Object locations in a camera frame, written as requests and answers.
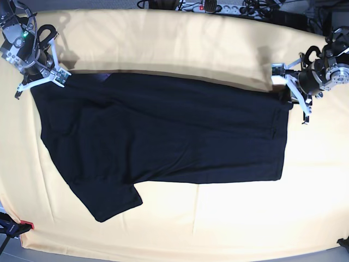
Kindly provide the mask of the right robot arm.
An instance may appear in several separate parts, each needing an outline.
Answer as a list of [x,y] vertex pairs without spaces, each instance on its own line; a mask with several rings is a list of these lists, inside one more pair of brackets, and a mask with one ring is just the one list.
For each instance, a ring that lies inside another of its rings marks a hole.
[[[1,1],[1,30],[4,36],[2,58],[23,75],[15,93],[16,99],[20,98],[23,91],[48,82],[64,87],[71,75],[58,62],[56,28],[53,25],[39,27],[35,16],[22,2]],[[298,103],[303,110],[304,123],[309,121],[312,96],[296,83],[296,73],[291,68],[301,64],[304,69],[308,69],[310,54],[310,50],[301,53],[300,58],[289,65],[272,65],[272,83],[286,85],[290,89],[292,101]]]

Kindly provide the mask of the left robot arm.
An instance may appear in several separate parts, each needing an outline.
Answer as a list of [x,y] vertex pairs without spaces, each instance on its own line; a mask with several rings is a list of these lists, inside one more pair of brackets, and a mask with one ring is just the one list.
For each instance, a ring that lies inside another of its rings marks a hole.
[[45,82],[41,74],[26,75],[24,83],[38,103],[64,106],[87,104],[106,107],[148,104],[218,104],[223,107],[291,107],[308,102],[348,80],[346,36],[328,40],[319,49],[311,46],[299,59],[302,70],[275,64],[269,72],[281,79],[282,89],[266,92],[257,63],[268,51],[266,42],[295,35],[269,25],[148,26],[117,31],[117,41],[105,44],[101,54],[95,45],[82,47],[83,60],[91,62],[90,74],[61,73],[58,82]]

